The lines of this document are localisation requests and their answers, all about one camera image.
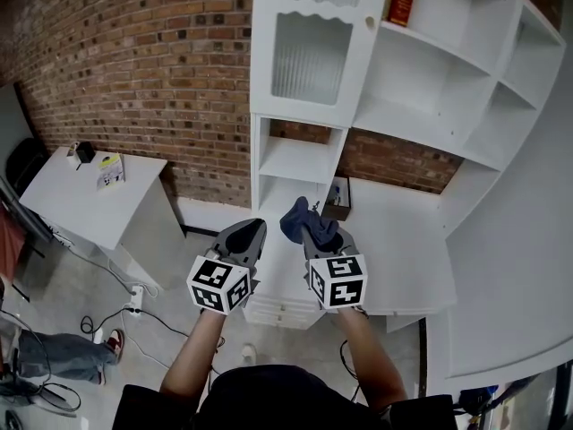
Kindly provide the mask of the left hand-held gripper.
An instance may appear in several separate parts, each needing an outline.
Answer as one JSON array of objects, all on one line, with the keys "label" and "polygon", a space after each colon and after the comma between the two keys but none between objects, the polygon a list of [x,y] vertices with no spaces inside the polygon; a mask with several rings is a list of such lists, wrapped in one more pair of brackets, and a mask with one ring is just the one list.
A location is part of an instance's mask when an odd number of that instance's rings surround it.
[{"label": "left hand-held gripper", "polygon": [[267,235],[264,219],[246,219],[225,228],[205,254],[196,257],[187,277],[192,301],[202,310],[228,315],[256,289],[256,263]]}]

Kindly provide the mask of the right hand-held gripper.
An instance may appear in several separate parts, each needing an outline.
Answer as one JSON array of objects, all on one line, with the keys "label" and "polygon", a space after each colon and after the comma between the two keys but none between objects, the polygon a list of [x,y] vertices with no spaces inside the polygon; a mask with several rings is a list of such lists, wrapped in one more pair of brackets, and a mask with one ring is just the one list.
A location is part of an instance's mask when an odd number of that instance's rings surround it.
[{"label": "right hand-held gripper", "polygon": [[307,284],[324,310],[363,304],[368,271],[353,237],[343,228],[325,245],[318,245],[307,227],[302,229]]}]

